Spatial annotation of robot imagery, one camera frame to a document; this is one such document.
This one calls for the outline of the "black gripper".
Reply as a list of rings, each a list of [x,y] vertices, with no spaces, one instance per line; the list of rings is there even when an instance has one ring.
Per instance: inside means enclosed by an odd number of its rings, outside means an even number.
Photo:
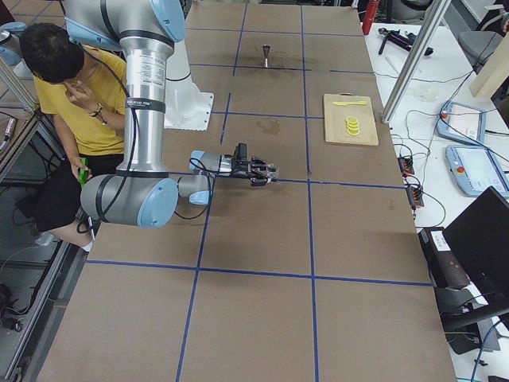
[[[275,177],[259,177],[257,171],[278,171],[278,167],[273,163],[268,163],[261,158],[252,158],[251,160],[232,159],[230,177],[250,178],[252,187],[262,187],[276,182]]]

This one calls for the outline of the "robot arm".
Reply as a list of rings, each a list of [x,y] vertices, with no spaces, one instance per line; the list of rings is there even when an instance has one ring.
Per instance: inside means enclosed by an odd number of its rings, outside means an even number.
[[[178,1],[70,1],[66,9],[73,40],[126,58],[124,159],[115,173],[84,185],[86,214],[158,228],[169,222],[181,198],[207,205],[216,176],[247,179],[253,186],[278,179],[277,166],[249,156],[242,143],[232,154],[193,151],[188,176],[173,177],[164,165],[164,129],[205,130],[214,99],[192,80]]]

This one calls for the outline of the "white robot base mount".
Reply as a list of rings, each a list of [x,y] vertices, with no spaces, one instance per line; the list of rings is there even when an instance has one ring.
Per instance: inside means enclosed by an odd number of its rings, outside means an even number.
[[[173,55],[166,61],[165,80],[164,128],[206,131],[214,94],[202,92],[192,79],[185,41],[174,45]]]

